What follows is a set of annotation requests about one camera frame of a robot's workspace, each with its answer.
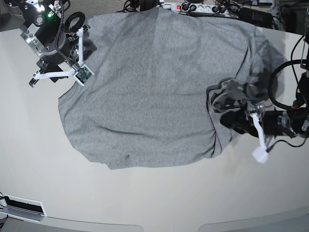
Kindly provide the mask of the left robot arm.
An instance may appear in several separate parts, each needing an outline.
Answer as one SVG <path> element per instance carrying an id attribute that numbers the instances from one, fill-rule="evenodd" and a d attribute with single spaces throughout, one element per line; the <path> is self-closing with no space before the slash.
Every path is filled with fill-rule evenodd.
<path id="1" fill-rule="evenodd" d="M 284 62 L 271 74 L 268 82 L 268 97 L 272 110 L 262 103 L 246 101 L 235 111 L 224 113 L 220 123 L 240 134 L 262 136 L 309 137 L 309 22 L 305 31 L 295 43 L 289 61 Z M 290 104 L 276 99 L 274 84 L 280 73 L 290 67 L 295 79 L 294 100 Z"/>

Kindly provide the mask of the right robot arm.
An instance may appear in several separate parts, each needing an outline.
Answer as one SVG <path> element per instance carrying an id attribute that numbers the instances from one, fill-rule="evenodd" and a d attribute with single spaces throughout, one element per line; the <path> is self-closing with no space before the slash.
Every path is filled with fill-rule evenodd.
<path id="1" fill-rule="evenodd" d="M 64 13 L 70 8 L 69 0 L 3 0 L 6 11 L 22 22 L 21 37 L 37 54 L 40 66 L 56 66 L 70 60 L 77 44 L 77 32 L 88 26 L 85 15 Z"/>

